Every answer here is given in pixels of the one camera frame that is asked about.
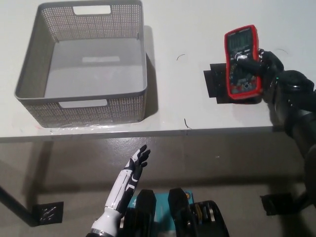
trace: gray floor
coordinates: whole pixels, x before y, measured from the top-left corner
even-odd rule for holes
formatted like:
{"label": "gray floor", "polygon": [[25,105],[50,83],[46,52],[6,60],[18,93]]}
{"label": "gray floor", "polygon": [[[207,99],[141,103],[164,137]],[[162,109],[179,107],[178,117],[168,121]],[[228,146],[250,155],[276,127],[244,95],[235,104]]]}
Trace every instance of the gray floor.
{"label": "gray floor", "polygon": [[182,187],[217,202],[232,237],[316,236],[316,210],[267,217],[260,195],[304,190],[303,161],[283,133],[0,144],[0,185],[22,204],[64,201],[62,224],[29,228],[0,204],[0,236],[85,236],[136,149],[152,150],[138,190]]}

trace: black bracket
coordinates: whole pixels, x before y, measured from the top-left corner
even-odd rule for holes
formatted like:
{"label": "black bracket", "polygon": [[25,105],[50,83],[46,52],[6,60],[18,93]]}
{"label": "black bracket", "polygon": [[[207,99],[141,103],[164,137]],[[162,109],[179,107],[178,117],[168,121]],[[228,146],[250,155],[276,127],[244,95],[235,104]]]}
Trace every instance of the black bracket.
{"label": "black bracket", "polygon": [[306,192],[294,199],[291,193],[260,196],[267,216],[299,213],[312,203]]}
{"label": "black bracket", "polygon": [[204,71],[208,96],[216,98],[217,104],[258,104],[261,97],[233,100],[226,88],[226,63],[210,64],[211,70]]}

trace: perforated basket wall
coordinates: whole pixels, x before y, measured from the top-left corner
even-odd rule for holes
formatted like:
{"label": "perforated basket wall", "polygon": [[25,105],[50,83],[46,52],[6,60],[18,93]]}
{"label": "perforated basket wall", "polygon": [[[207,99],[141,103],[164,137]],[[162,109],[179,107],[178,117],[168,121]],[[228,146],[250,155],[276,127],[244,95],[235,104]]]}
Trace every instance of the perforated basket wall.
{"label": "perforated basket wall", "polygon": [[[109,15],[74,14],[73,6],[110,5]],[[146,90],[108,96],[106,106],[62,108],[67,98],[45,99],[45,87],[54,45],[62,40],[137,38],[143,41],[140,1],[53,2],[39,6],[34,28],[16,87],[16,97],[43,127],[76,127],[141,121],[145,116]],[[96,99],[93,96],[82,100]]]}

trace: white table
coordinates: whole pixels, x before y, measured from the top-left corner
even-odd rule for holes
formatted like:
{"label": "white table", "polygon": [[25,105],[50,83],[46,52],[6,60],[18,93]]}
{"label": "white table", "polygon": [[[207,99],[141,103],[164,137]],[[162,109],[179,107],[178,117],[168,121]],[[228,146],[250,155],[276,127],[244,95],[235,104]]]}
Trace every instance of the white table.
{"label": "white table", "polygon": [[147,54],[156,68],[158,111],[133,124],[42,128],[13,95],[42,2],[0,3],[0,142],[270,130],[265,103],[218,105],[208,97],[204,80],[203,70],[209,70],[210,63],[225,62],[224,34],[248,24],[257,27],[260,47],[274,52],[285,69],[299,70],[316,82],[314,0],[143,0]]}

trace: table leg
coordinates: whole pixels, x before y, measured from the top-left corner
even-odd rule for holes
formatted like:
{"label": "table leg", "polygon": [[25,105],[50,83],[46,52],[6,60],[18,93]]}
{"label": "table leg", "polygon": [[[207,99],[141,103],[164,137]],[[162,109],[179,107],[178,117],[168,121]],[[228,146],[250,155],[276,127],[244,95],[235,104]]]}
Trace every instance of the table leg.
{"label": "table leg", "polygon": [[2,187],[0,187],[0,202],[30,227],[39,225],[36,218],[32,216],[32,213]]}

